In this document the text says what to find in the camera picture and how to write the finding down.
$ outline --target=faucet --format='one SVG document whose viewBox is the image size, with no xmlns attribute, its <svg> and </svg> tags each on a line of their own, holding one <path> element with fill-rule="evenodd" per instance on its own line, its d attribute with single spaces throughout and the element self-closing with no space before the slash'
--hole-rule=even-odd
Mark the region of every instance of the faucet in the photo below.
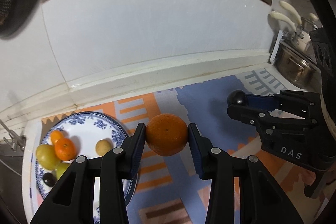
<svg viewBox="0 0 336 224">
<path fill-rule="evenodd" d="M 19 136 L 18 134 L 16 134 L 16 132 L 9 129 L 1 119 L 0 124 L 5 130 L 7 130 L 9 136 L 12 139 L 12 142 L 9 142 L 5 137 L 3 137 L 3 140 L 11 147 L 12 150 L 16 151 L 17 146 L 19 146 L 20 149 L 24 151 L 26 146 L 26 136 Z"/>
</svg>

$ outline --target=orange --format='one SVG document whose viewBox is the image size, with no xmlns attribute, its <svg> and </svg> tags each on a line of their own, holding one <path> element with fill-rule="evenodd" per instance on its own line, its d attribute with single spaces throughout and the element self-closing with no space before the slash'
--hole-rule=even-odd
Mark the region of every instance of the orange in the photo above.
<svg viewBox="0 0 336 224">
<path fill-rule="evenodd" d="M 60 160 L 68 161 L 76 157 L 77 151 L 71 140 L 61 138 L 55 143 L 55 154 Z"/>
<path fill-rule="evenodd" d="M 52 142 L 52 145 L 55 145 L 55 143 L 57 143 L 57 141 L 61 138 L 64 138 L 64 135 L 59 130 L 54 130 L 53 132 L 50 133 L 50 140 Z"/>
<path fill-rule="evenodd" d="M 146 141 L 150 149 L 160 156 L 179 153 L 188 141 L 185 122 L 173 114 L 153 117 L 146 127 Z"/>
</svg>

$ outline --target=blue and white plate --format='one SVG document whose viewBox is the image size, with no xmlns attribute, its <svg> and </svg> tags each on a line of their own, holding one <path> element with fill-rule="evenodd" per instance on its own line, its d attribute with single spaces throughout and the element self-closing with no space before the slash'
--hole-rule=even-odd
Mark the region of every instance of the blue and white plate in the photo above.
<svg viewBox="0 0 336 224">
<path fill-rule="evenodd" d="M 77 148 L 78 155 L 84 155 L 88 159 L 99 157 L 95 151 L 95 145 L 99 140 L 107 139 L 113 143 L 113 148 L 121 146 L 127 137 L 122 126 L 111 117 L 93 111 L 72 114 L 55 124 L 42 139 L 41 144 L 51 144 L 50 134 L 54 130 L 65 131 L 65 137 L 73 141 Z M 45 172 L 38 162 L 35 163 L 36 185 L 43 199 L 47 196 L 51 187 L 44 184 L 42 176 Z M 137 175 L 132 180 L 123 180 L 125 203 L 128 205 L 135 191 Z M 99 222 L 99 185 L 100 178 L 95 179 L 94 184 L 94 222 Z"/>
</svg>

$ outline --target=metal screw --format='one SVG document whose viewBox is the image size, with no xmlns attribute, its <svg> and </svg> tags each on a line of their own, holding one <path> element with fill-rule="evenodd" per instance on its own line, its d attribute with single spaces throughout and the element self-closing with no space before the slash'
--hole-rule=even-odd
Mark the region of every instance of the metal screw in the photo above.
<svg viewBox="0 0 336 224">
<path fill-rule="evenodd" d="M 218 147 L 213 147 L 211 148 L 211 152 L 214 154 L 219 154 L 221 152 L 221 150 Z"/>
<path fill-rule="evenodd" d="M 81 164 L 84 161 L 85 161 L 85 157 L 84 156 L 79 156 L 79 157 L 76 158 L 76 162 L 78 162 L 79 164 Z"/>
<path fill-rule="evenodd" d="M 271 130 L 270 128 L 267 128 L 267 129 L 265 130 L 265 132 L 266 132 L 266 134 L 268 134 L 268 135 L 272 135 L 273 130 Z"/>
<path fill-rule="evenodd" d="M 115 154 L 120 154 L 123 151 L 123 149 L 121 147 L 116 147 L 113 149 L 113 153 Z"/>
<path fill-rule="evenodd" d="M 255 155 L 249 156 L 249 161 L 251 162 L 257 162 L 258 158 Z"/>
</svg>

